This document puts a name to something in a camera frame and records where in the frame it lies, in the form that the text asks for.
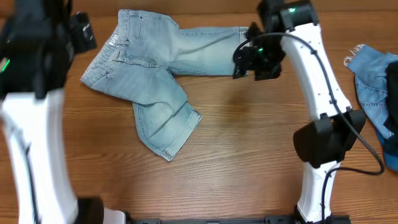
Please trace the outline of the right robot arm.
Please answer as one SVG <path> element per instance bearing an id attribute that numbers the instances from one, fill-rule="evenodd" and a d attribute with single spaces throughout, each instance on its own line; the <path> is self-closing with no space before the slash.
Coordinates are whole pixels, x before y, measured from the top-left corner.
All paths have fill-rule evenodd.
<path id="1" fill-rule="evenodd" d="M 288 57 L 297 75 L 309 122 L 294 133 L 303 162 L 301 196 L 293 213 L 269 215 L 266 223 L 349 223 L 334 215 L 331 193 L 337 170 L 365 124 L 342 92 L 329 63 L 318 15 L 310 1 L 261 1 L 261 25 L 252 23 L 233 54 L 233 78 L 254 72 L 255 80 L 278 78 Z"/>

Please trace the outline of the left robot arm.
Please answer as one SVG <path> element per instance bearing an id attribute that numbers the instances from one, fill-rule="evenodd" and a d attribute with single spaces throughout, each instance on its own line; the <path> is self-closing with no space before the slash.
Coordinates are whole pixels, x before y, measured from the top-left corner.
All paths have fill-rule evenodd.
<path id="1" fill-rule="evenodd" d="M 71 1 L 20 0 L 1 31 L 1 121 L 20 223 L 103 223 L 98 197 L 78 198 L 68 178 L 62 111 L 77 54 L 96 47 Z"/>

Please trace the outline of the light blue denim shorts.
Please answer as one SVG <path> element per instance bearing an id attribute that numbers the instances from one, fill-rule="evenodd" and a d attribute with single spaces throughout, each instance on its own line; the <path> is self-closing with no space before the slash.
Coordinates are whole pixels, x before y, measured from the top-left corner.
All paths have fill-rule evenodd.
<path id="1" fill-rule="evenodd" d="M 181 29 L 170 17 L 121 9 L 81 82 L 132 103 L 139 139 L 171 161 L 201 121 L 176 75 L 230 76 L 246 27 Z"/>

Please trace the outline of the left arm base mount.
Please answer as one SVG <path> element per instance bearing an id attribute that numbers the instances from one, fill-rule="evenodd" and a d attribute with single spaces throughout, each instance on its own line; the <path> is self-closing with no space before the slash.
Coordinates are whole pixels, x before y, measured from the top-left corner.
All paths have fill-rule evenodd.
<path id="1" fill-rule="evenodd" d="M 105 208 L 103 224 L 126 224 L 126 214 L 119 210 Z"/>

